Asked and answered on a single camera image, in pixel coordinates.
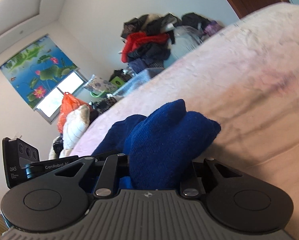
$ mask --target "window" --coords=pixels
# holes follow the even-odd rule
[[[55,87],[44,99],[37,105],[38,111],[49,123],[58,116],[60,106],[65,92],[75,94],[86,82],[86,80],[74,71],[68,75],[57,87]]]

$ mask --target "blue cloth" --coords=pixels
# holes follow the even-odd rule
[[[110,152],[112,150],[123,152],[125,139],[129,136],[134,127],[145,119],[146,116],[144,115],[134,114],[127,117],[124,121],[119,121],[113,124],[103,141],[92,153],[92,156]]]
[[[106,151],[117,149],[129,155],[130,178],[135,189],[176,188],[186,167],[220,132],[217,122],[197,112],[186,112],[182,99],[163,105],[137,123],[140,119],[133,115],[124,123],[118,122],[120,132],[107,134],[102,142],[112,147],[105,147]]]
[[[141,59],[138,58],[136,60],[133,60],[128,63],[128,66],[136,73],[138,74],[139,72],[143,71],[146,69],[148,66],[145,64],[145,62]]]

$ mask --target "logo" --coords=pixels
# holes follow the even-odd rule
[[[45,166],[45,169],[48,170],[48,169],[59,168],[59,167],[65,166],[67,164],[69,164],[69,163],[67,162],[67,163],[61,163],[61,164],[53,164],[51,166]]]
[[[152,193],[150,193],[150,192],[146,192],[146,193],[144,194],[144,196],[145,196],[145,197],[147,197],[147,198],[150,198],[150,197],[152,197],[152,196],[153,196],[153,194],[152,194]]]

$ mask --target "white pillow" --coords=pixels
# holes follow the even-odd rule
[[[88,128],[89,121],[90,108],[87,105],[82,105],[67,115],[63,127],[64,149],[60,153],[60,158],[69,156],[74,146]]]

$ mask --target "orange mesh bag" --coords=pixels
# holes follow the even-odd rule
[[[58,117],[57,128],[60,133],[63,133],[63,126],[66,122],[67,115],[79,108],[81,105],[90,105],[82,100],[79,100],[72,94],[65,92],[61,104],[60,115]]]

